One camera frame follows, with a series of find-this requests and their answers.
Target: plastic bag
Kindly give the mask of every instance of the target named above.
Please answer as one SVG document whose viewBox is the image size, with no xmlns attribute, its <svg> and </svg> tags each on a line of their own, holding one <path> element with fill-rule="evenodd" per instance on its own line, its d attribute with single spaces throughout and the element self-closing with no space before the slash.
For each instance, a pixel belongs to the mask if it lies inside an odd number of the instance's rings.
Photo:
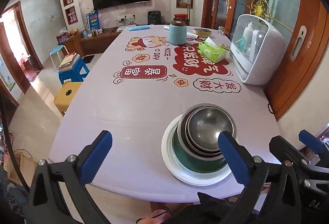
<svg viewBox="0 0 329 224">
<path fill-rule="evenodd" d="M 63 27 L 63 28 L 60 30 L 60 32 L 58 33 L 58 36 L 61 36 L 61 35 L 64 34 L 64 33 L 68 33 L 68 30 L 67 30 L 66 27 Z"/>
</svg>

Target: metal screw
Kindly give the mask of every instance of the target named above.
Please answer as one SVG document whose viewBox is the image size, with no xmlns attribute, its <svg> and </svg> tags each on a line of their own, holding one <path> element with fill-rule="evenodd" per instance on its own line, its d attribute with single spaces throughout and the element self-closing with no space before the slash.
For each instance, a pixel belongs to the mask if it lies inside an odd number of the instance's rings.
<svg viewBox="0 0 329 224">
<path fill-rule="evenodd" d="M 304 180 L 304 185 L 305 185 L 305 187 L 309 188 L 310 187 L 310 181 L 309 180 Z"/>
<path fill-rule="evenodd" d="M 76 158 L 77 158 L 77 156 L 74 155 L 74 154 L 72 154 L 72 155 L 70 155 L 70 156 L 67 158 L 67 160 L 68 160 L 69 162 L 74 162 Z"/>
<path fill-rule="evenodd" d="M 41 159 L 39 162 L 38 162 L 38 165 L 44 165 L 46 163 L 46 161 L 44 159 Z"/>
<path fill-rule="evenodd" d="M 254 161 L 256 163 L 261 163 L 263 161 L 263 159 L 260 156 L 254 156 Z"/>
<path fill-rule="evenodd" d="M 293 164 L 292 164 L 289 160 L 286 160 L 286 161 L 285 161 L 285 165 L 286 165 L 286 166 L 292 166 Z"/>
</svg>

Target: face mask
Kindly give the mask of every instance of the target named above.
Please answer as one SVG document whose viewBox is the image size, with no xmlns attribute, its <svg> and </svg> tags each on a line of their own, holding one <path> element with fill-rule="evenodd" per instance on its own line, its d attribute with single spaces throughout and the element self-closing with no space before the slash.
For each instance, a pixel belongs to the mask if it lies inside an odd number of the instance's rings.
<svg viewBox="0 0 329 224">
<path fill-rule="evenodd" d="M 134 26 L 134 27 L 126 27 L 125 30 L 127 31 L 137 31 L 137 30 L 145 30 L 145 29 L 151 29 L 151 27 L 154 24 L 151 24 L 149 26 Z"/>
</svg>

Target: yellow chair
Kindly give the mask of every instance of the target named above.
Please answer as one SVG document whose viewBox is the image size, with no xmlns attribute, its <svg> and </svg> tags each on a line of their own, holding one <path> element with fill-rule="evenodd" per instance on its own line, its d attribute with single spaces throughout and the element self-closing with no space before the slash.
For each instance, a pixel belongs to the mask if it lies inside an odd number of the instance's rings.
<svg viewBox="0 0 329 224">
<path fill-rule="evenodd" d="M 73 100 L 82 82 L 70 82 L 67 81 L 63 84 L 61 90 L 54 99 L 54 103 L 57 109 L 64 116 L 67 108 Z"/>
</svg>

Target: dining table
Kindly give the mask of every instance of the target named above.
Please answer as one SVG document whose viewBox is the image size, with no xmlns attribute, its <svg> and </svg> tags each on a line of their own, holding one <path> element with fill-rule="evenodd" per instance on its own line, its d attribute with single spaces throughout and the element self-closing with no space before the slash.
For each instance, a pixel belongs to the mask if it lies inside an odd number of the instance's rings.
<svg viewBox="0 0 329 224">
<path fill-rule="evenodd" d="M 187 27 L 192 33 L 194 27 Z M 230 45 L 211 30 L 217 45 Z M 84 79 L 55 136 L 49 159 L 62 162 L 101 133 L 113 144 L 93 186 L 141 200 L 198 202 L 198 192 L 225 198 L 244 186 L 232 173 L 209 186 L 193 186 L 174 177 L 162 158 L 161 143 L 168 125 L 190 107 L 212 103 L 235 122 L 236 136 L 252 156 L 279 163 L 269 152 L 280 135 L 277 121 L 260 86 L 243 84 L 229 52 L 219 63 L 201 56 L 203 38 L 187 37 L 182 45 L 167 40 L 163 25 L 123 31 Z"/>
</svg>

